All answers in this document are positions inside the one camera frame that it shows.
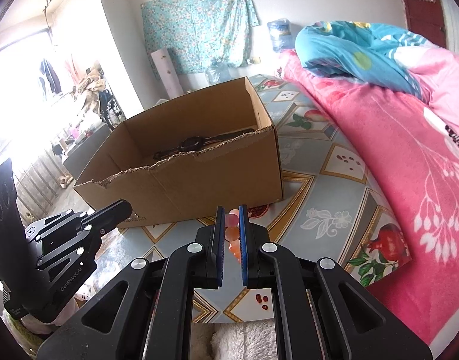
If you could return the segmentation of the white gloved left hand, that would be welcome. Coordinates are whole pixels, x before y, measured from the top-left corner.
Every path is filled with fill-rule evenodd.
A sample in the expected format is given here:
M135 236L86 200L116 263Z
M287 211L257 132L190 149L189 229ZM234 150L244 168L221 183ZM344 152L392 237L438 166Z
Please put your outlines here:
M34 318L31 314L27 314L23 317L20 322L27 328L29 331L36 335L50 335L55 332L58 328L63 326L77 311L79 310L77 301L75 298L72 298L66 306L59 313L58 317L48 323L44 323Z

